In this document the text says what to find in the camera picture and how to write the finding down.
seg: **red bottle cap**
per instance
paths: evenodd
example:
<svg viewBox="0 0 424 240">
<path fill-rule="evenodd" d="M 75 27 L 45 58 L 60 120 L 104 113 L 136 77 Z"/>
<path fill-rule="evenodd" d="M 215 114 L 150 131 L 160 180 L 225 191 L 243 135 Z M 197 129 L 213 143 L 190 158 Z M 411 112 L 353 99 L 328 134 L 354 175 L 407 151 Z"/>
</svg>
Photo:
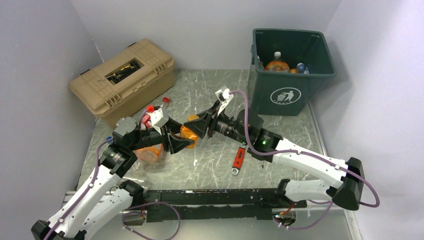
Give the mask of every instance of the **red bottle cap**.
<svg viewBox="0 0 424 240">
<path fill-rule="evenodd" d="M 148 113 L 153 113 L 155 111 L 155 107 L 153 105 L 149 105 L 146 107 Z"/>
</svg>

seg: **orange wire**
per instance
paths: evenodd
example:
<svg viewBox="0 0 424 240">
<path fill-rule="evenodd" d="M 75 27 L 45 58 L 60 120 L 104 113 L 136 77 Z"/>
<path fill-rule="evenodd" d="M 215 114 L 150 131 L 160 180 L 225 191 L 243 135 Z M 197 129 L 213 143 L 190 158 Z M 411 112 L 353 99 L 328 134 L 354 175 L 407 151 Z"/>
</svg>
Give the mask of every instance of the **orange wire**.
<svg viewBox="0 0 424 240">
<path fill-rule="evenodd" d="M 290 210 L 292 210 L 293 206 L 294 206 L 294 204 L 292 203 L 286 211 L 282 211 L 279 214 L 281 214 L 281 215 L 288 214 L 290 212 Z"/>
</svg>

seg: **table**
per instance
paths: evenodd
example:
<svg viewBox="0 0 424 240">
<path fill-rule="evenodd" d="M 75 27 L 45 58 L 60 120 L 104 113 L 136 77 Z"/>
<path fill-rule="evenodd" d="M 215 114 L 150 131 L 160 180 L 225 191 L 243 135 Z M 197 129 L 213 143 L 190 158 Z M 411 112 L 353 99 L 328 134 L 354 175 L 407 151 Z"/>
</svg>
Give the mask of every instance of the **table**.
<svg viewBox="0 0 424 240">
<path fill-rule="evenodd" d="M 230 90 L 248 90 L 249 77 L 256 79 L 254 70 L 186 70 L 176 69 L 175 86 L 153 100 L 150 105 L 161 105 L 162 98 L 168 97 L 166 108 L 169 116 L 184 123 L 191 114 L 209 109 L 217 97 L 215 91 L 222 86 Z M 225 109 L 228 116 L 237 116 L 244 108 L 243 97 L 236 94 Z M 140 119 L 141 111 L 133 117 Z M 263 127 L 281 134 L 295 144 L 323 154 L 319 135 L 314 124 L 312 109 L 307 105 L 298 116 L 268 116 Z M 95 124 L 92 139 L 82 167 L 77 187 L 81 187 L 93 170 L 96 148 L 112 135 L 103 120 Z M 135 164 L 125 175 L 142 186 L 154 190 L 180 189 L 240 189 L 276 188 L 281 179 L 312 180 L 315 177 L 286 165 L 261 161 L 246 154 L 240 173 L 231 174 L 235 154 L 240 144 L 216 133 L 212 138 L 199 139 L 196 147 L 184 149 L 177 154 L 165 153 L 156 163 Z"/>
</svg>

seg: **red handle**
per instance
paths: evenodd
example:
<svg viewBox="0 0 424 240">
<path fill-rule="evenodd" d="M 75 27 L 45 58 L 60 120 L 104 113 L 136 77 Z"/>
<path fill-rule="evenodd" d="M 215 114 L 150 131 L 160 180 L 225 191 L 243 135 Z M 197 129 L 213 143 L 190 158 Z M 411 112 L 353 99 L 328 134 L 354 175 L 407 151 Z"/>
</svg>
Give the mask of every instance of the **red handle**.
<svg viewBox="0 0 424 240">
<path fill-rule="evenodd" d="M 243 164 L 243 159 L 245 158 L 245 150 L 246 149 L 243 147 L 238 148 L 237 154 L 235 155 L 235 158 L 234 158 L 234 163 L 232 164 L 233 168 L 240 170 Z"/>
</svg>

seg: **toolbox lid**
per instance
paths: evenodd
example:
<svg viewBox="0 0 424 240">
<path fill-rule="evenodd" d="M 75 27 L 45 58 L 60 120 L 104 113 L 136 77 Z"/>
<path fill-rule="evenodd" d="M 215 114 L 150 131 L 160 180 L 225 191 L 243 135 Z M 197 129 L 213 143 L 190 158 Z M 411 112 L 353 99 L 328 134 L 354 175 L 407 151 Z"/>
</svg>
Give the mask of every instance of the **toolbox lid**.
<svg viewBox="0 0 424 240">
<path fill-rule="evenodd" d="M 83 72 L 69 88 L 95 116 L 104 118 L 173 69 L 174 59 L 143 39 Z"/>
</svg>

